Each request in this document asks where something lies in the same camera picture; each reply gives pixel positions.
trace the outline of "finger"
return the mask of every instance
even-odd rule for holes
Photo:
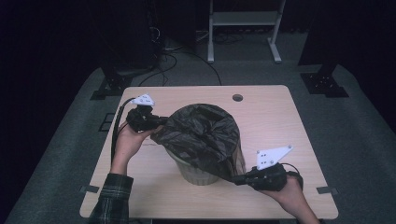
[[[297,179],[297,177],[296,176],[294,176],[294,175],[286,175],[286,178],[289,180],[289,179]]]
[[[271,198],[274,198],[279,193],[277,191],[271,191],[271,190],[259,190],[259,192],[267,196],[270,196]]]
[[[144,137],[144,138],[147,138],[147,137],[149,137],[149,135],[151,135],[152,133],[154,133],[155,132],[155,129],[153,129],[153,130],[148,130],[148,131],[144,131],[144,132],[142,132],[142,133],[139,133],[142,137]]]
[[[124,122],[120,125],[118,131],[120,132],[122,129],[125,128],[126,125],[128,125],[128,123],[127,123],[126,121],[124,121]]]
[[[155,132],[155,133],[159,132],[163,127],[164,127],[163,125],[158,126],[158,127],[154,130],[154,132]]]
[[[124,121],[120,126],[124,126],[124,125],[126,125],[128,123],[128,121]]]

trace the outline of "person's right hand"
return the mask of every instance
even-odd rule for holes
[[[259,192],[276,200],[288,213],[301,223],[319,223],[318,218],[309,206],[296,177],[287,176],[288,182],[281,191],[259,190]]]

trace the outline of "cable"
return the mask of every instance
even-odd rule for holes
[[[174,48],[171,48],[171,49],[164,49],[165,51],[174,51],[174,50],[178,50],[178,49],[183,49],[184,48],[184,46],[178,46],[178,47],[174,47]]]
[[[201,32],[195,32],[195,33],[204,33],[202,36],[200,36],[200,37],[197,37],[196,39],[195,39],[195,42],[200,42],[201,40],[203,40],[203,39],[205,39],[207,36],[209,36],[209,32],[208,31],[201,31]]]
[[[295,166],[293,166],[293,165],[291,165],[291,164],[289,164],[289,163],[280,163],[280,164],[282,164],[282,165],[289,165],[289,166],[293,167],[294,170],[296,170],[298,174],[300,174],[300,172],[297,170],[297,168],[296,168]]]
[[[167,77],[164,73],[167,72],[167,71],[169,71],[169,70],[171,70],[172,68],[174,68],[174,67],[177,65],[177,58],[176,58],[175,56],[173,56],[173,55],[170,55],[170,54],[164,54],[164,55],[169,56],[169,57],[172,57],[172,58],[175,60],[174,64],[172,64],[171,67],[169,67],[169,68],[167,68],[167,69],[165,69],[165,70],[162,70],[161,67],[158,65],[157,68],[160,69],[160,72],[154,73],[154,74],[152,74],[152,75],[146,77],[145,79],[143,79],[143,81],[141,81],[141,82],[139,83],[139,85],[137,85],[138,87],[141,87],[141,86],[143,85],[143,83],[144,83],[145,81],[147,81],[148,79],[150,79],[151,77],[155,77],[155,76],[157,76],[157,75],[159,75],[159,74],[163,74],[163,86],[166,84],[166,82],[168,81],[168,77]]]
[[[186,54],[190,54],[190,55],[193,55],[193,56],[195,56],[195,57],[201,59],[204,63],[206,63],[210,68],[213,69],[213,71],[216,73],[216,76],[218,77],[218,81],[219,81],[220,86],[222,86],[221,79],[220,79],[220,76],[219,76],[218,71],[217,71],[210,63],[208,63],[205,59],[203,59],[202,57],[200,57],[200,56],[198,56],[198,55],[196,55],[196,54],[194,54],[194,53],[187,52],[187,51],[173,52],[173,53],[186,53]]]
[[[113,127],[113,135],[111,139],[111,162],[113,162],[114,154],[116,153],[116,144],[117,144],[117,139],[119,137],[119,126],[120,126],[120,120],[121,120],[121,115],[123,112],[124,107],[133,100],[134,98],[130,98],[127,101],[125,101],[122,106],[120,106],[119,113],[116,116],[116,120],[114,121],[114,127]]]
[[[155,43],[155,44],[160,44],[160,42],[158,42],[158,40],[159,40],[160,37],[161,37],[161,32],[160,32],[160,30],[159,30],[157,27],[154,27],[154,26],[149,27],[149,29],[150,29],[150,30],[156,30],[157,33],[158,33],[157,37],[156,37],[155,39],[151,39],[151,41],[152,41],[153,43]]]
[[[124,129],[128,124],[124,124],[122,127],[119,128],[117,134],[120,134],[120,132],[122,131],[122,129]]]

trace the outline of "gray carpet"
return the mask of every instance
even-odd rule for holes
[[[300,73],[318,66],[297,66],[306,34],[279,34],[276,44],[282,64],[275,64],[266,35],[244,35],[231,45],[215,45],[215,63],[222,85],[285,85],[290,89],[309,139],[334,195],[338,223],[396,223],[396,136],[361,91],[356,79],[342,66],[333,73],[348,98],[311,95]],[[177,47],[171,42],[168,48]],[[177,65],[165,73],[165,86],[219,85],[215,72],[201,59],[173,53]],[[206,57],[206,45],[197,47]],[[162,56],[163,69],[174,59]],[[145,77],[136,77],[137,86]],[[90,101],[104,75],[92,72],[71,104],[46,153],[35,169],[7,223],[84,223],[79,208],[90,183],[107,133],[98,132],[106,113],[115,112],[119,96]],[[142,86],[161,86],[163,76]]]

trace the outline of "white shelf frame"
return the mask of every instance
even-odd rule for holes
[[[258,11],[258,12],[214,12],[213,0],[210,0],[209,13],[209,41],[207,44],[207,61],[215,61],[213,46],[213,27],[215,26],[243,26],[243,25],[274,25],[273,33],[267,38],[268,45],[274,56],[275,63],[282,63],[279,51],[276,47],[276,37],[279,25],[282,21],[283,9],[286,0],[280,0],[278,11]]]

